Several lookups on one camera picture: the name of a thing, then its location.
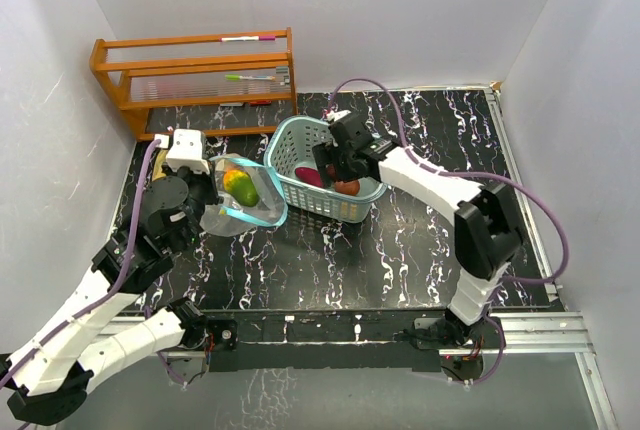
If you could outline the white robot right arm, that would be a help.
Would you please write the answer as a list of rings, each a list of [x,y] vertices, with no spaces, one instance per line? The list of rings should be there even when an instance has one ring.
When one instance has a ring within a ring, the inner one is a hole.
[[[374,135],[362,117],[349,111],[331,112],[327,121],[329,140],[313,148],[324,183],[371,178],[408,193],[452,225],[460,267],[456,289],[444,316],[420,338],[471,345],[480,337],[489,301],[524,240],[510,188],[451,176],[399,140]]]

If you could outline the clear bag blue zipper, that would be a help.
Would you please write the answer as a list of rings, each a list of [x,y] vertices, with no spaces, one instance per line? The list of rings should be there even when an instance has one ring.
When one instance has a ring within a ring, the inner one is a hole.
[[[284,189],[272,167],[237,154],[209,160],[222,202],[207,205],[200,225],[218,237],[235,237],[256,228],[277,228],[288,215]]]

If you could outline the orange green mango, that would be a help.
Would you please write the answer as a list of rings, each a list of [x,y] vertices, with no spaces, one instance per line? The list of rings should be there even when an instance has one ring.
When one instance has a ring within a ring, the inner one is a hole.
[[[223,187],[242,206],[255,207],[259,203],[256,187],[249,174],[243,170],[234,168],[226,171]]]

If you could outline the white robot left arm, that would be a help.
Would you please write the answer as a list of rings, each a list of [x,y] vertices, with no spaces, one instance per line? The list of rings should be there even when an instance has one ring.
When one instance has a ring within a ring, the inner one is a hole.
[[[192,249],[209,205],[220,202],[213,178],[182,167],[142,184],[131,215],[98,251],[80,284],[45,326],[1,357],[1,385],[13,417],[54,425],[74,413],[101,383],[139,360],[173,347],[194,349],[206,318],[186,297],[105,340],[96,336]]]

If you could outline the clear bag orange zipper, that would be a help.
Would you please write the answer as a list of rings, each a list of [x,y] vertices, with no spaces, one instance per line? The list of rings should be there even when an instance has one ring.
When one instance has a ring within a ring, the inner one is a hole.
[[[166,165],[168,150],[161,149],[157,152],[154,160],[151,181],[156,181],[167,177],[171,173],[171,168]]]

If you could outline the brown passion fruit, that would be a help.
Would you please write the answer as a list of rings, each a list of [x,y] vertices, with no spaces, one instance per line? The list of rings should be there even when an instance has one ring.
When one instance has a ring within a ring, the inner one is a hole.
[[[360,191],[360,182],[358,180],[353,181],[336,181],[334,183],[334,190],[337,193],[347,196],[357,196]]]

